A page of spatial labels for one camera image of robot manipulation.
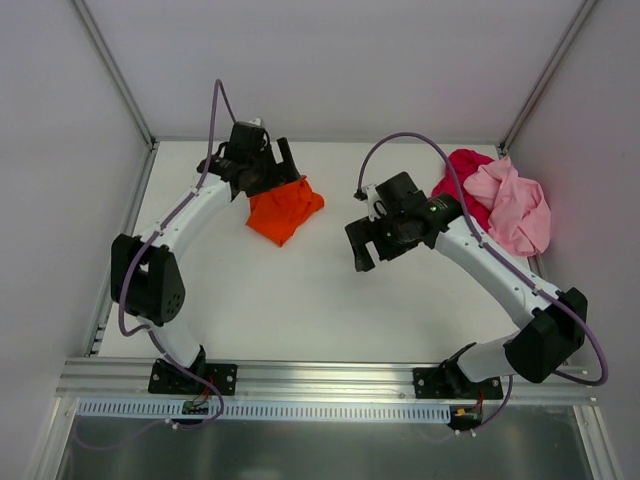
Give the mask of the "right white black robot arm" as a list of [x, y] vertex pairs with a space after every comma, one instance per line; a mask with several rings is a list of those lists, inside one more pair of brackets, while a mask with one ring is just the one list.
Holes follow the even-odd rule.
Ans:
[[368, 249], [391, 261], [424, 245], [469, 274], [508, 314], [516, 333], [471, 343], [437, 369], [431, 383], [463, 398], [482, 382], [518, 375], [541, 383], [580, 349], [588, 302], [576, 288], [562, 291], [517, 265], [449, 194], [429, 198], [406, 172], [361, 194], [369, 213], [345, 227], [358, 272], [374, 268]]

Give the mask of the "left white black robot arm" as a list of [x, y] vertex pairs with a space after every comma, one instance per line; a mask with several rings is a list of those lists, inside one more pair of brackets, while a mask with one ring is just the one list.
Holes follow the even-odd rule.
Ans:
[[287, 138], [271, 140], [260, 123], [236, 122], [210, 148], [172, 207], [136, 235], [111, 245], [110, 295], [124, 337], [148, 335], [171, 381], [194, 393], [206, 381], [206, 354], [178, 315], [186, 301], [179, 262], [200, 231], [239, 194], [252, 198], [301, 179]]

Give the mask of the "light pink t shirt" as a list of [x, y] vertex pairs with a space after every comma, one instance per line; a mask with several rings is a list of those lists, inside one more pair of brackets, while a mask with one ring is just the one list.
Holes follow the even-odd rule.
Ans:
[[551, 211], [540, 184], [521, 177], [506, 156], [470, 175], [468, 194], [489, 211], [489, 235], [514, 256], [543, 253], [551, 240]]

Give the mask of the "magenta t shirt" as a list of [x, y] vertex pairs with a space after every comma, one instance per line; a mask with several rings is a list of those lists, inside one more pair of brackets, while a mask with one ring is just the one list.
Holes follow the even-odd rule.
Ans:
[[[482, 205], [466, 190], [464, 182], [471, 175], [475, 174], [481, 166], [488, 165], [493, 162], [493, 159], [470, 149], [457, 149], [453, 151], [448, 158], [459, 180], [464, 202], [469, 213], [478, 222], [482, 229], [488, 232], [490, 210]], [[445, 169], [443, 178], [433, 188], [431, 196], [434, 197], [443, 193], [451, 195], [456, 200], [460, 200], [459, 192], [456, 188], [456, 182], [449, 168]]]

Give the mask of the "orange t shirt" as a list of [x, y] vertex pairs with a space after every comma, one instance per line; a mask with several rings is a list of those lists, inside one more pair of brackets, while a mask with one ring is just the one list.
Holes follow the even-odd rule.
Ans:
[[249, 199], [246, 225], [282, 247], [314, 213], [325, 206], [324, 198], [302, 176], [286, 185]]

